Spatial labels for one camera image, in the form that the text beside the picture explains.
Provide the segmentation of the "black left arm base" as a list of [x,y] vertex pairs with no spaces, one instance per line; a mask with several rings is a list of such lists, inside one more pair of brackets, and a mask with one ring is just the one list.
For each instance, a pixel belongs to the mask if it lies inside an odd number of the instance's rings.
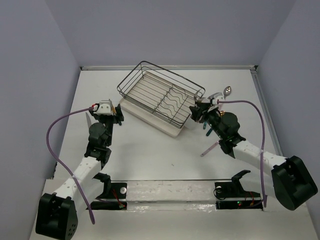
[[110,187],[103,191],[91,204],[92,210],[124,211],[127,209],[126,182],[111,182]]

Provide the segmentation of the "silver spoon pink handle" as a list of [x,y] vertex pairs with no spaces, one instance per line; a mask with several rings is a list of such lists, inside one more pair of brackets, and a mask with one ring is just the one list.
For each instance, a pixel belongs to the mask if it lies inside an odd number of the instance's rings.
[[224,99],[226,99],[228,96],[230,96],[232,93],[232,88],[231,86],[226,86],[222,92],[222,96]]

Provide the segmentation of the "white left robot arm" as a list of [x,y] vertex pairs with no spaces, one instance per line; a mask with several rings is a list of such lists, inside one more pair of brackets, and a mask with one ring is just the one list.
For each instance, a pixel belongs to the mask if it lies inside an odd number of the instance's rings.
[[87,211],[96,223],[91,207],[98,197],[111,191],[111,177],[102,173],[111,156],[113,128],[124,121],[120,105],[102,100],[83,110],[96,120],[88,128],[88,144],[79,165],[71,170],[47,146],[51,155],[69,173],[69,178],[53,193],[44,193],[38,204],[35,232],[55,240],[70,240],[75,235],[80,215]]

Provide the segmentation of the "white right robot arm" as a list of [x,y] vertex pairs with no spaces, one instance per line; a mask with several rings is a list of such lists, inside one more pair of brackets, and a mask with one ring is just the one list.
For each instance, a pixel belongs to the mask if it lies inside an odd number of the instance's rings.
[[295,155],[284,157],[265,150],[265,141],[257,147],[239,134],[240,123],[232,112],[222,113],[220,100],[196,102],[190,106],[191,119],[197,123],[206,122],[219,137],[218,144],[228,156],[246,162],[260,170],[262,204],[267,205],[264,176],[272,179],[271,196],[288,210],[294,211],[318,193],[318,187],[303,160]]

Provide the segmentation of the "gold knife green handle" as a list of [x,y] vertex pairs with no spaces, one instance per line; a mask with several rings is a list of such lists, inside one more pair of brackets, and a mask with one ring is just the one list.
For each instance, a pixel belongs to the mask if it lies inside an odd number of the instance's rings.
[[[116,109],[114,106],[112,106],[112,112],[113,112],[113,115],[117,116],[117,112],[116,112]],[[122,122],[120,120],[117,121],[117,123],[122,126]]]

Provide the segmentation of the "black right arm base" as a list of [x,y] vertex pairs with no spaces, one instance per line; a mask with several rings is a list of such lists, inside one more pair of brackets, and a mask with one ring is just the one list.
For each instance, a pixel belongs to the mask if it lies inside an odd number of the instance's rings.
[[214,183],[213,195],[216,198],[217,210],[263,210],[261,195],[254,191],[245,191],[240,179],[250,173],[250,170],[242,170],[229,180]]

